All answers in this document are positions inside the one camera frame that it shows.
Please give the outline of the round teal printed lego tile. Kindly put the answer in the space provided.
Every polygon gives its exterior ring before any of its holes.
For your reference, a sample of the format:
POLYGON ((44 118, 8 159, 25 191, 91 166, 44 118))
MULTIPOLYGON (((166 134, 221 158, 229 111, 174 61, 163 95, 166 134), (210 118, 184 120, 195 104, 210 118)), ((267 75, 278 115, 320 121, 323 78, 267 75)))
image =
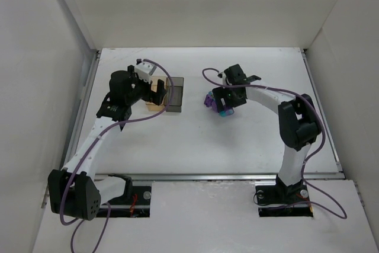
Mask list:
POLYGON ((235 113, 235 111, 233 108, 226 108, 223 111, 219 112, 219 115, 221 117, 227 117, 227 116, 233 115, 234 113, 235 113))

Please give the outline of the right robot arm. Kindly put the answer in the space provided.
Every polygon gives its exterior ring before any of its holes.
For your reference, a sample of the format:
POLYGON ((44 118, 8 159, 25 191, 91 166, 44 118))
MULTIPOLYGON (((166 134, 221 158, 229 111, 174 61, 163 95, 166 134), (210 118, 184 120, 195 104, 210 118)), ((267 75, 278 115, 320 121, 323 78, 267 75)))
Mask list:
POLYGON ((306 199, 304 163, 311 145, 322 132, 312 98, 262 85, 260 77, 246 76, 240 65, 233 65, 217 76, 222 85, 212 93, 218 113, 253 101, 278 116, 280 138, 285 146, 282 165, 275 184, 256 187, 257 204, 293 204, 306 199))

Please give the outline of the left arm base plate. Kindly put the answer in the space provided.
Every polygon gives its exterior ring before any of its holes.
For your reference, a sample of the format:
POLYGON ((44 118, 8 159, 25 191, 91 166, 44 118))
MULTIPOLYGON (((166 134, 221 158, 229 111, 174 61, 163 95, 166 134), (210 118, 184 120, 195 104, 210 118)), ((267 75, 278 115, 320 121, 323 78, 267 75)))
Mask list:
POLYGON ((109 201, 110 218, 148 218, 152 185, 134 185, 130 197, 116 197, 109 201))

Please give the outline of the smoky grey transparent container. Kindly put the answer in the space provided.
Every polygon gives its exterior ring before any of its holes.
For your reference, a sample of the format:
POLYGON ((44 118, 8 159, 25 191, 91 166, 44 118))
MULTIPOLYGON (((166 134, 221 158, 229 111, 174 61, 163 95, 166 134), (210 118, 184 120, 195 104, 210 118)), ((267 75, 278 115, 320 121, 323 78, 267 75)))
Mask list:
POLYGON ((173 85, 171 85, 169 78, 166 79, 167 94, 166 94, 163 104, 164 106, 167 105, 171 97, 171 93, 173 91, 174 97, 170 105, 167 107, 166 112, 180 113, 182 111, 182 101, 183 101, 183 93, 184 93, 184 77, 172 77, 172 82, 174 83, 173 85))

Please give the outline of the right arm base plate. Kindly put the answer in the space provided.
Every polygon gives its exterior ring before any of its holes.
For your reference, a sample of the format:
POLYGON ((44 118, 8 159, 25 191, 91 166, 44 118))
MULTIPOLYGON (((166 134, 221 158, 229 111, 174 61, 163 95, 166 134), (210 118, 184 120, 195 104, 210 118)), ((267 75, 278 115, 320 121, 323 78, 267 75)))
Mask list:
POLYGON ((307 186, 256 185, 255 203, 259 217, 313 217, 307 186))

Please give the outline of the purple lego brick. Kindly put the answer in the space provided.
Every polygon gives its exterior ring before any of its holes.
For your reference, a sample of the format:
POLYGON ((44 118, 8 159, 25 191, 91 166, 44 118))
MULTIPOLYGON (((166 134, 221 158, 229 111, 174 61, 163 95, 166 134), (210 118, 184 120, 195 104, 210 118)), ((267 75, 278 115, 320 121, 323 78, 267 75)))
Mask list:
POLYGON ((205 96, 204 105, 207 108, 211 108, 214 112, 218 113, 217 104, 216 104, 216 101, 214 99, 214 95, 212 92, 209 92, 205 96))

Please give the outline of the left aluminium rail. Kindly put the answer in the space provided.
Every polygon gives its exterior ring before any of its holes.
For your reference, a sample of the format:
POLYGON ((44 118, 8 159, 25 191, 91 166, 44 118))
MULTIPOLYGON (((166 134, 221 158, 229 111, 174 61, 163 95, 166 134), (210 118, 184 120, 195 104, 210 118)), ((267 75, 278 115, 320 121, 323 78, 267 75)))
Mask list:
POLYGON ((92 79, 95 75, 100 55, 101 50, 91 50, 89 56, 85 56, 83 60, 79 85, 76 89, 75 101, 69 117, 69 127, 66 133, 65 143, 59 161, 55 163, 55 166, 62 166, 66 160, 70 158, 70 155, 78 144, 78 139, 76 139, 75 136, 80 133, 79 129, 81 129, 83 124, 81 115, 83 115, 85 112, 84 109, 88 105, 86 94, 92 88, 92 79))

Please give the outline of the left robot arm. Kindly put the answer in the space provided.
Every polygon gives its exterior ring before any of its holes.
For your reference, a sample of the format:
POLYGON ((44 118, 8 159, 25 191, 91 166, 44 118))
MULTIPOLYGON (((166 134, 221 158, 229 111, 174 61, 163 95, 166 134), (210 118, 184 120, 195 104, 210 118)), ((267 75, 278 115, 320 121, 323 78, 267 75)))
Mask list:
POLYGON ((101 205, 114 198, 128 200, 132 196, 133 182, 124 174, 110 174, 95 181, 99 163, 107 157, 113 140, 131 123, 131 108, 140 100, 161 105, 167 93, 165 83, 158 80, 152 90, 151 77, 159 64, 149 59, 139 59, 127 70, 115 71, 109 81, 109 92, 103 99, 92 129, 82 146, 61 169, 48 176, 50 206, 60 216, 61 224, 79 219, 92 220, 101 205))

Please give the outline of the front aluminium rail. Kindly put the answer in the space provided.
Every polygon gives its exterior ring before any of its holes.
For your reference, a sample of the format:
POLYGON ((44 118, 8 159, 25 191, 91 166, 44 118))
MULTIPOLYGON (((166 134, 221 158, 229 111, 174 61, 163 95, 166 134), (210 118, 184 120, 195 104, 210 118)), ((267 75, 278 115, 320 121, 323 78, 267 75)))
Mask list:
MULTIPOLYGON (((268 181, 275 174, 126 174, 135 181, 268 181)), ((308 173, 307 180, 344 180, 343 172, 308 173)))

